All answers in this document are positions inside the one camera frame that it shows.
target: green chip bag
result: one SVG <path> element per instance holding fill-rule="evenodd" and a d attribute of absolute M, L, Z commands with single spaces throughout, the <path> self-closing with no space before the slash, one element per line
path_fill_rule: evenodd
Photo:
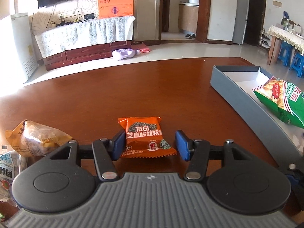
<path fill-rule="evenodd" d="M 304 128 L 304 93 L 293 83 L 272 77 L 252 90 L 281 121 Z"/>

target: gray refrigerator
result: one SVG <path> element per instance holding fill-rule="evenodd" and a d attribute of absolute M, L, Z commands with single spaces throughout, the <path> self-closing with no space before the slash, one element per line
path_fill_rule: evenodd
<path fill-rule="evenodd" d="M 247 26 L 249 0 L 237 0 L 237 13 L 235 16 L 232 42 L 243 44 Z"/>

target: patterned wallpaper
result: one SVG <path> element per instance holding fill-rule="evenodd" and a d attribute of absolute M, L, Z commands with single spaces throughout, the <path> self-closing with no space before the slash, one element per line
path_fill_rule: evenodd
<path fill-rule="evenodd" d="M 56 3 L 54 6 L 39 9 L 37 0 L 16 0 L 16 13 L 27 12 L 29 15 L 29 23 L 32 28 L 32 38 L 37 59 L 42 59 L 42 57 L 34 36 L 51 28 L 51 22 L 60 23 L 58 14 L 80 8 L 82 8 L 83 15 L 94 13 L 98 16 L 97 0 L 69 0 Z M 79 16 L 69 17 L 67 20 L 73 21 L 76 20 L 77 17 Z"/>

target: brown tabletop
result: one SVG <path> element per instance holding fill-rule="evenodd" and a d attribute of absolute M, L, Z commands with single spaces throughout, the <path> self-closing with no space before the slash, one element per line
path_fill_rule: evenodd
<path fill-rule="evenodd" d="M 190 58 L 134 63 L 71 74 L 20 89 L 0 98 L 0 142 L 7 144 L 5 129 L 29 119 L 58 128 L 80 144 L 107 137 L 120 129 L 120 117 L 160 116 L 164 138 L 174 145 L 174 133 L 182 129 L 189 138 L 203 138 L 213 145 L 226 139 L 276 166 L 261 141 L 233 108 L 210 86 L 213 65 L 252 65 L 242 58 Z M 120 159 L 124 172 L 178 172 L 187 163 L 179 155 L 154 159 Z M 92 173 L 92 160 L 82 166 Z M 208 174 L 220 168 L 210 161 Z M 10 216 L 16 208 L 0 204 Z M 293 195 L 285 212 L 299 212 Z"/>

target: power outlet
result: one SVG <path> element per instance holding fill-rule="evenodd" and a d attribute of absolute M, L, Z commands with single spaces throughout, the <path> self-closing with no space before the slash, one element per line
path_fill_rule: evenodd
<path fill-rule="evenodd" d="M 77 15 L 78 16 L 82 15 L 82 8 L 71 10 L 71 11 L 66 11 L 66 12 L 63 12 L 63 13 L 59 13 L 58 17 L 59 17 L 59 19 L 64 19 L 64 18 L 67 18 L 67 17 L 77 16 Z"/>

